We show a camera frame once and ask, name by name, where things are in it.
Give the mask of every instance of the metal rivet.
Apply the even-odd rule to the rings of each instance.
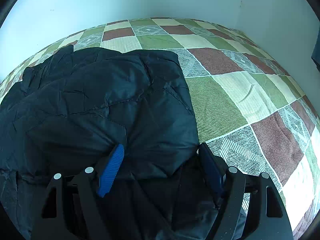
[[[54,179],[60,179],[61,178],[61,174],[60,173],[57,173],[53,176]]]
[[[93,168],[92,167],[88,167],[84,171],[85,171],[85,173],[91,173],[91,172],[93,172]]]
[[[231,173],[237,173],[237,168],[236,167],[230,167],[229,168],[229,171],[231,172]]]
[[[265,179],[269,178],[269,174],[266,172],[261,173],[261,176],[264,177]]]

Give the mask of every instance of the bed sheet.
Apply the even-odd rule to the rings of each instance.
[[[245,33],[184,18],[103,24],[50,44],[22,62],[0,85],[0,102],[22,80],[26,67],[69,44],[74,50],[164,49],[178,54],[200,142],[244,173],[267,172],[286,207],[294,238],[306,230],[320,209],[320,120],[288,72]],[[244,196],[245,212],[249,196]]]

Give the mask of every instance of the wall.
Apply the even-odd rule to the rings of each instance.
[[[0,29],[0,81],[47,45],[122,19],[198,18],[235,27],[240,0],[18,0]]]
[[[320,113],[320,72],[311,54],[319,20],[306,0],[242,0],[237,29],[297,81]]]

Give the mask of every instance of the dark blue fabric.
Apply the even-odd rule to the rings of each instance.
[[[317,65],[317,69],[320,71],[320,30],[319,30],[319,34],[318,34],[317,43],[316,43],[316,46],[313,50],[311,58],[313,59],[313,61]]]

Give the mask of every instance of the black puffer jacket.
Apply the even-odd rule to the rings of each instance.
[[[51,177],[79,173],[116,143],[124,161],[101,199],[113,239],[204,239],[215,220],[188,87],[170,51],[62,48],[13,85],[0,127],[0,200],[27,239]]]

